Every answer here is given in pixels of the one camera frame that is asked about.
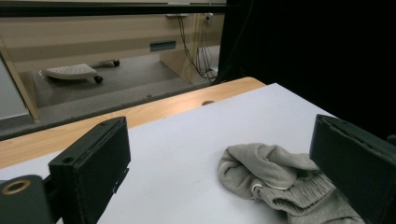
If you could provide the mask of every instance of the floor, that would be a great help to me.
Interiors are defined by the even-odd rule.
[[[209,50],[210,67],[217,70],[219,47]],[[188,83],[160,61],[159,54],[88,64],[104,80],[93,78],[59,80],[32,72],[40,120],[30,115],[0,120],[0,141],[56,127],[126,107],[141,105],[182,92],[210,85],[207,78],[195,74]]]

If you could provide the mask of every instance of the electrical wire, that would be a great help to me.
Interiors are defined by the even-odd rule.
[[[186,53],[187,59],[189,60],[190,64],[194,67],[195,71],[198,73],[200,77],[209,80],[209,82],[212,82],[212,79],[215,78],[216,76],[213,74],[213,70],[210,68],[210,60],[208,59],[207,56],[208,49],[207,49],[207,44],[205,43],[206,41],[205,30],[207,29],[206,22],[203,23],[203,27],[201,29],[201,47],[197,49],[196,57],[194,61],[193,57],[190,54],[189,49],[186,46],[184,23],[183,23],[183,18],[181,17],[180,14],[177,14],[177,20],[178,20],[181,39],[183,41],[184,51]],[[204,63],[204,68],[201,67],[201,61]]]
[[[228,58],[226,59],[226,61],[225,61],[224,64],[223,64],[223,67],[224,67],[224,68],[226,68],[226,67],[228,66],[228,63],[230,63],[231,58],[232,58],[233,55],[234,55],[235,49],[236,49],[236,47],[238,46],[238,43],[239,43],[239,41],[240,41],[240,39],[241,39],[242,33],[244,33],[244,31],[245,31],[245,28],[246,28],[246,26],[247,26],[247,24],[248,24],[248,19],[250,18],[251,10],[253,9],[253,3],[254,3],[254,0],[251,0],[251,1],[250,1],[250,6],[249,6],[249,10],[248,10],[248,13],[247,13],[247,16],[246,16],[246,19],[245,19],[245,21],[244,21],[244,24],[242,25],[241,30],[240,30],[241,32],[239,32],[238,37],[237,37],[236,40],[235,40],[235,44],[233,45],[233,48],[231,49],[231,52],[230,52]],[[225,73],[219,74],[218,77],[221,78],[221,77],[224,76],[224,74],[225,74]]]

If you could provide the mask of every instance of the black cable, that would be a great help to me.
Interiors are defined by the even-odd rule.
[[[208,62],[207,59],[207,54],[204,52],[204,64],[205,64],[205,69],[204,72],[201,69],[200,65],[197,65],[200,63],[200,51],[199,49],[197,50],[197,56],[195,58],[195,62],[194,59],[192,58],[189,49],[186,46],[186,37],[185,37],[185,33],[184,33],[184,23],[183,23],[183,18],[181,17],[180,14],[177,14],[177,20],[179,23],[179,29],[180,29],[180,34],[181,34],[181,39],[183,41],[183,46],[184,46],[184,52],[186,53],[186,57],[187,59],[190,61],[190,64],[194,67],[195,71],[198,73],[198,75],[202,78],[208,79],[210,82],[212,82],[212,78],[214,78],[215,76],[212,73],[212,77],[208,77],[205,76],[205,74],[207,74],[209,71],[211,72],[210,69],[210,63]]]
[[[250,6],[249,6],[249,10],[248,10],[246,19],[244,21],[244,24],[242,25],[242,28],[241,28],[241,31],[238,34],[238,37],[235,40],[235,44],[233,45],[233,48],[232,48],[228,58],[226,59],[226,61],[223,64],[223,68],[226,68],[228,66],[228,63],[231,61],[231,58],[233,57],[235,49],[238,46],[239,40],[241,39],[242,33],[244,32],[244,30],[245,30],[245,28],[246,28],[246,26],[248,24],[248,19],[250,18],[251,10],[253,9],[253,3],[254,3],[254,0],[250,0]],[[221,68],[221,74],[218,75],[218,78],[214,81],[214,84],[218,84],[218,82],[221,79],[221,77],[224,76],[225,73],[222,72],[222,71],[223,71],[223,69]]]

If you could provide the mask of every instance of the black curtain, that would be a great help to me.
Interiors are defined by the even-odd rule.
[[[218,83],[239,77],[276,82],[378,137],[396,133],[395,7],[252,3],[226,16]]]

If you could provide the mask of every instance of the wall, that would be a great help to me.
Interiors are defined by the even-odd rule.
[[[3,60],[0,61],[0,119],[28,114]]]

